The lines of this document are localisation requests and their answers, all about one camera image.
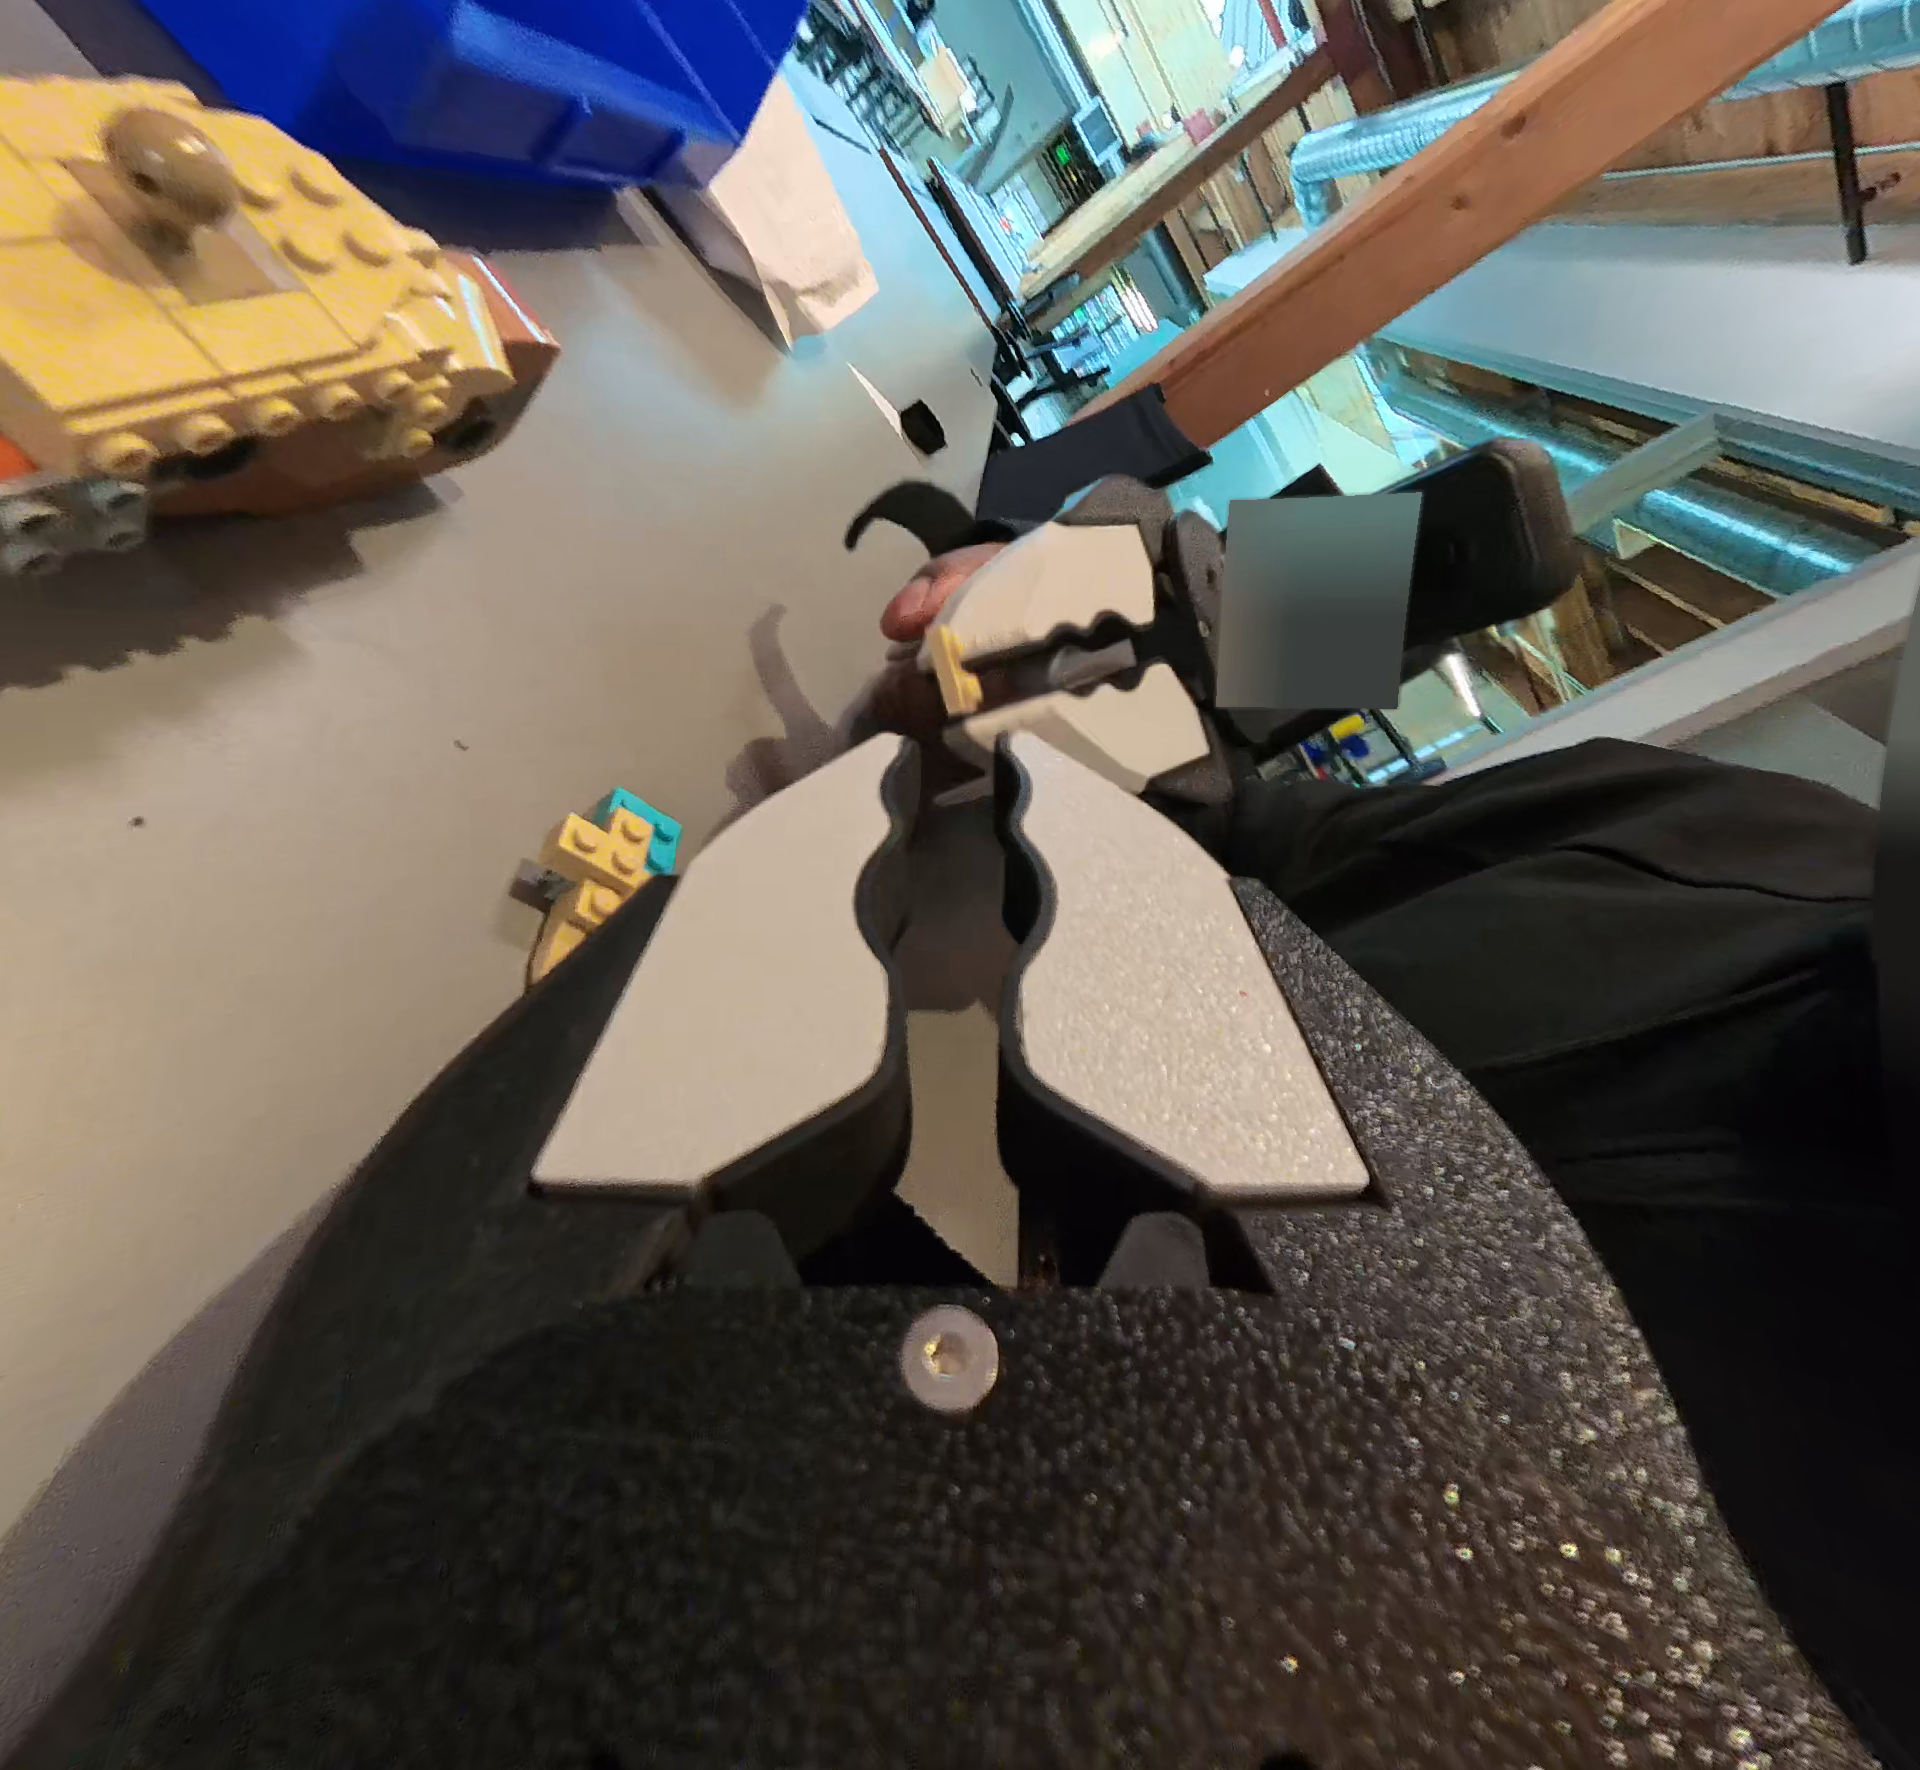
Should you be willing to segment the long wooden workbench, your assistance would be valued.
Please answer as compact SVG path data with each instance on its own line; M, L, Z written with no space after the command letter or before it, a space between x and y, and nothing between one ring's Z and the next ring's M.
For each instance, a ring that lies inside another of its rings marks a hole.
M1014 287L1014 306L1035 308L1062 285L1121 261L1151 228L1335 77L1339 61L1330 46L1320 46L1283 76L1260 77L1206 137L1180 131L1141 156L1040 240Z

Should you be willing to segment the person's right hand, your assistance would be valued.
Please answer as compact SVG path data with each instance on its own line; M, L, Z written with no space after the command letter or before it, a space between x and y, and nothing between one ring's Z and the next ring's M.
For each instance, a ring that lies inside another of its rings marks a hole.
M934 792L961 781L967 768L946 745L946 704L935 676L920 668L920 643L944 605L1003 548L1001 538L954 548L925 560L899 585L877 622L884 638L880 663L842 718L847 745L877 734L907 740L920 752L921 781Z

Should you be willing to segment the tan and brown brick model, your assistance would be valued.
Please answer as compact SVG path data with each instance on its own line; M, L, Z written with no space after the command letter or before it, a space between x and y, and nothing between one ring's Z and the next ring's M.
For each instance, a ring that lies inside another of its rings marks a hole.
M1 563L333 510L491 454L562 344L261 116L1 80Z

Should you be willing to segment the wooden beam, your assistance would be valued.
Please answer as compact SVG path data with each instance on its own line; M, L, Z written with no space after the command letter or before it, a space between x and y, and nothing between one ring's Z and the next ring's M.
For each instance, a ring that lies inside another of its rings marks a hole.
M1209 446L1848 1L1612 0L1075 420L1160 388Z

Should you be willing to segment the person's black clothing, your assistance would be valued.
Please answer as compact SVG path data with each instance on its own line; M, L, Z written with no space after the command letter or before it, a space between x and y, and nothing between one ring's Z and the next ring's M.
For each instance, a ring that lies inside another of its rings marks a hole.
M1883 1086L1878 811L1606 738L1153 806L1525 1146L1764 1595L1873 1756L1916 1766L1916 1110Z

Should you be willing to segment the teal toy brick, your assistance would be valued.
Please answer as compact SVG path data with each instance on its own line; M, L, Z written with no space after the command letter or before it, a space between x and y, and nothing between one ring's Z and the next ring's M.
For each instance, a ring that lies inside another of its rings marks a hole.
M607 790L588 810L588 821L631 845L639 842L639 830L644 830L644 868L651 876L665 878L678 871L682 821L633 790L624 786Z

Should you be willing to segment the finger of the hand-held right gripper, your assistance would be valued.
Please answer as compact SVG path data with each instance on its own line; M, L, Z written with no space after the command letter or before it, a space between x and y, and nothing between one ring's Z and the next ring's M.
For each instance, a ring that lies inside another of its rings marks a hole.
M986 772L997 742L1012 734L1040 738L1134 795L1212 756L1202 711L1178 677L1101 682L1082 692L1056 687L972 711L955 721L955 756Z
M1156 618L1156 566L1137 523L1046 521L1008 541L947 595L921 639L931 672L938 629L964 666L1085 635L1105 622L1144 629Z

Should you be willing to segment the metal air duct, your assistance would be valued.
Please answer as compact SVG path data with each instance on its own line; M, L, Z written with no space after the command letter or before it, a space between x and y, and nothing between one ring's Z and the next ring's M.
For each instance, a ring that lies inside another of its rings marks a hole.
M1786 51L1767 58L1733 82L1714 103L1755 101L1790 89L1849 91L1857 82L1916 68L1916 0L1849 0ZM1335 212L1335 185L1346 178L1391 173L1465 123L1506 93L1525 65L1481 71L1447 87L1396 101L1367 116L1354 116L1308 131L1288 157L1293 203L1308 229ZM1599 460L1572 447L1572 437L1525 427L1522 435L1558 454L1574 471L1564 481L1580 532L1612 532L1630 526L1664 544L1704 541L1732 548L1738 566L1759 563L1771 578L1787 578L1800 590L1842 573L1851 557L1836 556L1823 541L1800 541L1795 534L1764 527L1758 518L1732 513L1707 500L1696 477L1707 467L1744 461L1753 467L1808 481L1814 490L1887 508L1916 518L1916 443L1887 443L1843 433L1840 427L1800 424L1733 403L1675 394L1643 391L1634 399L1642 414L1661 414L1673 430L1697 421L1714 427L1714 454L1697 451L1687 470L1670 483L1634 476L1628 451Z

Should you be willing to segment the white printed paper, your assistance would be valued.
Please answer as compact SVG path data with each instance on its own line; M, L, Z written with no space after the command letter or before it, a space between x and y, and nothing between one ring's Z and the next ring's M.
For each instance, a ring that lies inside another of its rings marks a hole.
M833 331L877 294L877 274L786 77L734 154L693 194L685 231L715 270L756 294L787 349Z

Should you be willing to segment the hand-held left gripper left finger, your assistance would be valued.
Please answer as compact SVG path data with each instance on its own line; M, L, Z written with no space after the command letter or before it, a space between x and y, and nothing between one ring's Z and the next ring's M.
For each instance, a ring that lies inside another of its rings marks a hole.
M920 750L881 732L683 870L532 1165L545 1195L858 1219L909 1142L898 948Z

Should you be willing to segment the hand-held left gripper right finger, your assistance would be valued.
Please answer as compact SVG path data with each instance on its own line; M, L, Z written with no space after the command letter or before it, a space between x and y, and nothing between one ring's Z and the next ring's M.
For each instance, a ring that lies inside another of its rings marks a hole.
M999 1123L1021 1191L1121 1211L1325 1204L1371 1183L1227 870L1030 729L996 750Z

